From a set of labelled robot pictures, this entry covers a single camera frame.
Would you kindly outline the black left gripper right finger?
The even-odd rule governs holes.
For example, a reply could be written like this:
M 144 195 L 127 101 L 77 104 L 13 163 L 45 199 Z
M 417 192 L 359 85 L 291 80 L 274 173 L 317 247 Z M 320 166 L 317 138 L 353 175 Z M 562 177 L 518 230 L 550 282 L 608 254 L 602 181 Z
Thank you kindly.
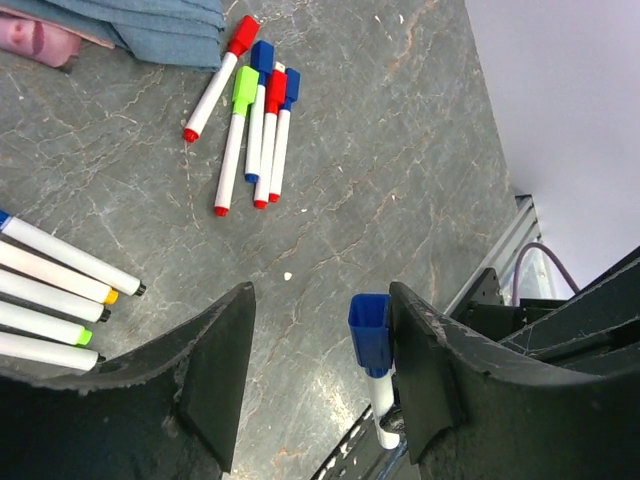
M 635 479 L 639 369 L 549 365 L 394 282 L 392 337 L 409 459 L 424 479 Z

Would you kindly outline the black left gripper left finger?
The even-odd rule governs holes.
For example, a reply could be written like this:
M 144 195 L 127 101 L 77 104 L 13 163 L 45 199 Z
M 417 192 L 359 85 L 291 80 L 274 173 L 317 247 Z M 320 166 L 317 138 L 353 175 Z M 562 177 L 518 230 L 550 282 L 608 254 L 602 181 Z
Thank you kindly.
M 231 469 L 256 313 L 241 283 L 82 375 L 1 372 L 5 479 L 218 479 Z

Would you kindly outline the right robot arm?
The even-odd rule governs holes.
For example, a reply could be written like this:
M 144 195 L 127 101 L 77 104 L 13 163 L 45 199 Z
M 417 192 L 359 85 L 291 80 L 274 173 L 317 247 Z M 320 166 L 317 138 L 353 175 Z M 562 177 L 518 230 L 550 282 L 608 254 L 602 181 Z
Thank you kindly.
M 486 268 L 449 314 L 536 360 L 593 375 L 639 367 L 639 251 L 633 250 L 569 300 L 505 304 Z

